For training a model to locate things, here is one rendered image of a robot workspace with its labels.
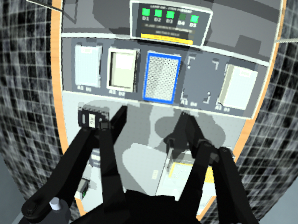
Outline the white ready key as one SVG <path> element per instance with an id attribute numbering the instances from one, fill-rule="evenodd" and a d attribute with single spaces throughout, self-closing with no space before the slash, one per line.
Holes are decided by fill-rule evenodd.
<path id="1" fill-rule="evenodd" d="M 83 198 L 86 195 L 86 192 L 88 190 L 88 183 L 90 186 L 90 179 L 82 176 L 80 184 L 79 184 L 77 192 L 76 192 L 76 195 L 75 195 L 75 198 L 83 200 Z"/>

